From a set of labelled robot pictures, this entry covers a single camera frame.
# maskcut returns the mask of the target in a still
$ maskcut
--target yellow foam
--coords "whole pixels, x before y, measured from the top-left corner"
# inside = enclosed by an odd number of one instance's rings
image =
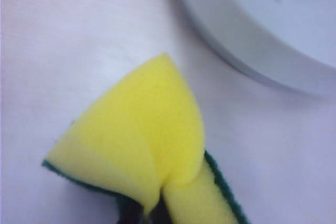
[[[195,179],[203,154],[198,106],[163,54],[96,101],[46,160],[74,179],[137,200],[148,214],[165,184]]]
[[[163,188],[163,196],[173,223],[238,223],[214,180],[211,168],[206,160],[203,160],[198,176],[191,183],[166,184]]]

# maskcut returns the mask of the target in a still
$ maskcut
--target green scouring pad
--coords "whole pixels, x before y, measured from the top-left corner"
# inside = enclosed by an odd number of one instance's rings
[[[120,224],[248,223],[204,151],[197,103],[166,54],[135,69],[91,105],[43,165],[117,196]]]

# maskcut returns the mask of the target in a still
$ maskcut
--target sponge edge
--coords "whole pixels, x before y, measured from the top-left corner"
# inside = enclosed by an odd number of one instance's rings
[[[223,177],[222,173],[220,172],[215,159],[209,154],[209,152],[205,152],[204,158],[212,171],[214,176],[214,184],[221,190],[222,197],[227,201],[230,205],[230,209],[232,213],[235,215],[239,224],[250,224],[247,217],[244,214],[244,211],[240,204],[235,199],[234,194],[232,193],[229,184]]]
[[[186,185],[167,184],[163,190],[164,199],[173,223],[238,224],[229,204],[214,184],[212,173],[206,160],[194,181]]]
[[[163,54],[86,110],[46,161],[75,180],[136,200],[148,214],[165,183],[185,184],[196,177],[203,155],[198,106]]]

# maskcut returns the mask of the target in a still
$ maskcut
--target kitchen sponge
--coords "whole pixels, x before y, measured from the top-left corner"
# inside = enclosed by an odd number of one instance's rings
[[[196,101],[166,54],[107,91],[43,164],[86,187],[127,196],[143,206],[146,220],[163,195],[173,223],[238,223],[204,157]]]

